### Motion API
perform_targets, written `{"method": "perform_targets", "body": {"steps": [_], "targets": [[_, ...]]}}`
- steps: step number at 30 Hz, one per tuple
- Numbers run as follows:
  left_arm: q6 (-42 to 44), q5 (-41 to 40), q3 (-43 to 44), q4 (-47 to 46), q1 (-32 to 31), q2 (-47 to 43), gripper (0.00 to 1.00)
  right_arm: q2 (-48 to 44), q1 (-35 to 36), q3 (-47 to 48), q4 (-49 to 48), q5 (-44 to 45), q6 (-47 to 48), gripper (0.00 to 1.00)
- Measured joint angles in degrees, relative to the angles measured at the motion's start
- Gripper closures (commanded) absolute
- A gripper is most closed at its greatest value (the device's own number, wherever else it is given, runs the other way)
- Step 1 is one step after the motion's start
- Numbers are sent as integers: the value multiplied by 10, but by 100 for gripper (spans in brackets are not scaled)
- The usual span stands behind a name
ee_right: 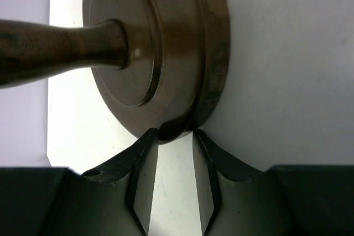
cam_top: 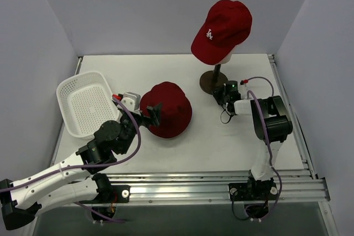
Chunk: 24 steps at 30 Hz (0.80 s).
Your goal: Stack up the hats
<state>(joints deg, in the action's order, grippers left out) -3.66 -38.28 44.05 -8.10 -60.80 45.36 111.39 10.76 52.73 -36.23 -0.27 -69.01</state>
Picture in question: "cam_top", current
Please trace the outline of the dark red knit hat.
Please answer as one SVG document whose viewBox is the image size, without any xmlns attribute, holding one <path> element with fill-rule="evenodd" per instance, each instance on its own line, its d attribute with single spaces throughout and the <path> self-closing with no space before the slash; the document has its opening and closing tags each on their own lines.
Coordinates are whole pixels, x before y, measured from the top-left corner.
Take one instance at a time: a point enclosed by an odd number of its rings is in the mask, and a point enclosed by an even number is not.
<svg viewBox="0 0 354 236">
<path fill-rule="evenodd" d="M 148 116 L 147 107 L 160 103 L 160 125 L 151 125 L 149 131 L 160 138 L 175 138 L 182 134 L 191 122 L 191 103 L 177 84 L 168 81 L 155 85 L 145 93 L 140 101 L 140 109 Z"/>
</svg>

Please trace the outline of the red cap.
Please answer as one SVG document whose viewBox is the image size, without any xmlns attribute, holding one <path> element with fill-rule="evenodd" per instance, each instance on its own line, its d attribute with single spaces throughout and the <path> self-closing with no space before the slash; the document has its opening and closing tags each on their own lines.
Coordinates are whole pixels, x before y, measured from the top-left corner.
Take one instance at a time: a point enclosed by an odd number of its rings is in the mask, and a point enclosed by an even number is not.
<svg viewBox="0 0 354 236">
<path fill-rule="evenodd" d="M 252 22 L 251 12 L 242 2 L 216 2 L 191 44 L 192 54 L 204 64 L 219 64 L 249 37 Z"/>
</svg>

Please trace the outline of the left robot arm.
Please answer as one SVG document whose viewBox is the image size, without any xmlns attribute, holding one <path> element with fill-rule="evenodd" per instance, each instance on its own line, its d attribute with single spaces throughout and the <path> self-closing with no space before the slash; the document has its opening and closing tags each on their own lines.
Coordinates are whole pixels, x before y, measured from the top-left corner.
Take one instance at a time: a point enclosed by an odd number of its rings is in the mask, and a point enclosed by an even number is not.
<svg viewBox="0 0 354 236">
<path fill-rule="evenodd" d="M 31 223 L 38 215 L 65 204 L 80 201 L 106 202 L 112 185 L 101 171 L 122 164 L 137 153 L 124 155 L 133 140 L 142 141 L 140 126 L 160 124 L 162 104 L 147 106 L 148 116 L 129 111 L 117 101 L 122 116 L 108 120 L 94 133 L 94 138 L 61 162 L 27 178 L 1 181 L 1 212 L 6 230 L 15 230 Z"/>
</svg>

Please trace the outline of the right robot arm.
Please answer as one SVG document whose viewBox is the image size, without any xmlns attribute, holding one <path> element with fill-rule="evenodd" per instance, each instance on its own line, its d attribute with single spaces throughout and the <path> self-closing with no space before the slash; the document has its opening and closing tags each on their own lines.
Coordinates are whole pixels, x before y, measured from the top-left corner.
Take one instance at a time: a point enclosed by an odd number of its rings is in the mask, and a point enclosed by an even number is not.
<svg viewBox="0 0 354 236">
<path fill-rule="evenodd" d="M 281 96 L 258 98 L 248 89 L 241 89 L 237 81 L 227 81 L 212 92 L 217 104 L 230 117 L 251 116 L 259 148 L 251 167 L 254 180 L 246 184 L 246 194 L 250 198 L 260 198 L 266 191 L 263 181 L 273 178 L 276 173 L 274 163 L 280 147 L 293 131 L 290 115 Z"/>
</svg>

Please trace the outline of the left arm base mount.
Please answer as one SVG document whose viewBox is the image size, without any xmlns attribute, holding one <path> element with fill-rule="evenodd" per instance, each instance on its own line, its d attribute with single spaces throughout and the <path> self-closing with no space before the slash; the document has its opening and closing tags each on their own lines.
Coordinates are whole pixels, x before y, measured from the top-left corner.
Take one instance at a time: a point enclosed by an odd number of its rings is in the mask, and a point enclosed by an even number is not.
<svg viewBox="0 0 354 236">
<path fill-rule="evenodd" d="M 105 218 L 99 216 L 96 213 L 91 213 L 91 217 L 94 222 L 100 224 L 111 223 L 114 215 L 117 212 L 117 203 L 128 203 L 130 187 L 128 185 L 112 185 L 106 174 L 95 174 L 91 177 L 91 180 L 96 184 L 97 195 L 89 200 L 89 203 L 99 204 L 108 203 L 108 207 L 93 207 L 92 209 L 97 213 L 105 216 Z"/>
</svg>

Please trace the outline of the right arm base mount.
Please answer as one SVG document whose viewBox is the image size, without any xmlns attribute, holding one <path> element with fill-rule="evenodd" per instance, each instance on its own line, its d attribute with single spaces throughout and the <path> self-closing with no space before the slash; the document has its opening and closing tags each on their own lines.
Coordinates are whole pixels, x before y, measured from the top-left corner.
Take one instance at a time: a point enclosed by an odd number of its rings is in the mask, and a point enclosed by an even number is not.
<svg viewBox="0 0 354 236">
<path fill-rule="evenodd" d="M 269 202 L 278 203 L 282 186 L 277 188 L 274 179 L 257 181 L 249 177 L 246 182 L 229 183 L 229 197 L 233 216 L 239 221 L 261 222 L 270 214 Z M 235 211 L 235 203 L 243 202 L 245 217 L 238 217 Z"/>
</svg>

